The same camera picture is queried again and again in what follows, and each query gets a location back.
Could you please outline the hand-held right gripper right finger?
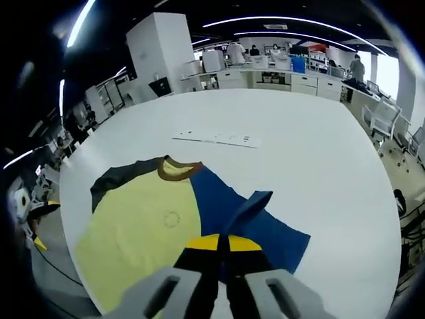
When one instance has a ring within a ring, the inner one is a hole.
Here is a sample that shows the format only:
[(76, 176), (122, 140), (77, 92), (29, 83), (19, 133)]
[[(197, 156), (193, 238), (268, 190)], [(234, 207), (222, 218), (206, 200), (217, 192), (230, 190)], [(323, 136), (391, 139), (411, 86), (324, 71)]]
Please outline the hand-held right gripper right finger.
[(260, 245), (228, 238), (226, 295), (234, 318), (333, 318), (314, 290), (285, 269), (274, 268)]

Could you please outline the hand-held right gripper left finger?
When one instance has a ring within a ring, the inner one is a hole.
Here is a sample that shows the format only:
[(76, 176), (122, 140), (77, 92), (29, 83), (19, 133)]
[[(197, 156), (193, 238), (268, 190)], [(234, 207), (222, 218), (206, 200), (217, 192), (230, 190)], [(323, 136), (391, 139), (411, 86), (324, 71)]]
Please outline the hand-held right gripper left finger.
[(210, 318), (218, 294), (218, 235), (197, 237), (174, 266), (129, 287), (113, 318)]

